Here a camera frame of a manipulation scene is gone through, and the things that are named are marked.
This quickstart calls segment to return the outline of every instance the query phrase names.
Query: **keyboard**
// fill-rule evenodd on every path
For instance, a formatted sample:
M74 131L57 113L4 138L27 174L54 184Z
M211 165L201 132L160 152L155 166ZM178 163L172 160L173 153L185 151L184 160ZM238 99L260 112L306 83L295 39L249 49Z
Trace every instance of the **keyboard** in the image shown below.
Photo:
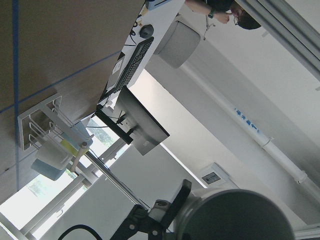
M154 41L154 37L150 37L142 42L139 42L136 46L128 64L125 66L121 76L114 87L113 93L116 93L122 89L123 86L128 85L131 78L135 74L139 64L141 63L142 59L146 55L150 45Z

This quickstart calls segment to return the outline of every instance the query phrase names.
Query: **black shirt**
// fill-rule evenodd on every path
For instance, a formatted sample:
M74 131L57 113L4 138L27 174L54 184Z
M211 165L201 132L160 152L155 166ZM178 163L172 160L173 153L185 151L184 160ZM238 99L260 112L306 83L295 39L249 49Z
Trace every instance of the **black shirt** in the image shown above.
M226 12L230 10L231 4L234 0L207 0L207 4L217 12Z

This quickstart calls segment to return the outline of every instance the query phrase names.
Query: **black mouse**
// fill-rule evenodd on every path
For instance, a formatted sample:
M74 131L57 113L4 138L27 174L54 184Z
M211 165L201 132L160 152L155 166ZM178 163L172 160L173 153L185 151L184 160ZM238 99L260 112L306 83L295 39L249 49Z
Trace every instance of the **black mouse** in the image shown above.
M148 39L154 34L154 27L151 24L144 25L139 32L139 35L143 39Z

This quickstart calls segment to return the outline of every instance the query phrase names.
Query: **person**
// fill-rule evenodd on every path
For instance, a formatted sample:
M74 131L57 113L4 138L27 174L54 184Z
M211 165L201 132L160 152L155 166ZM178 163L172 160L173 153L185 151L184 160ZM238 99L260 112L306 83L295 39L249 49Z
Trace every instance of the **person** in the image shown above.
M250 16L234 0L185 0L184 2L193 12L207 15L209 18L215 18L220 23L226 24L230 16L234 16L234 24L243 29L252 30L261 27L261 25Z

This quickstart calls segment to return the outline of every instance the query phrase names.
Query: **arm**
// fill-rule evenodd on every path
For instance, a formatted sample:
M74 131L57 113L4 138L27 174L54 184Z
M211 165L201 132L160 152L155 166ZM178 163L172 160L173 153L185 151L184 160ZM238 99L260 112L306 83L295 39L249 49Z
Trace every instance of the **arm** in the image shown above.
M208 4L206 4L204 1L201 0L185 0L185 5L187 5L193 12L208 15L212 8ZM220 23L226 24L229 22L229 15L232 15L232 13L226 13L226 12L213 12L213 17L217 19Z

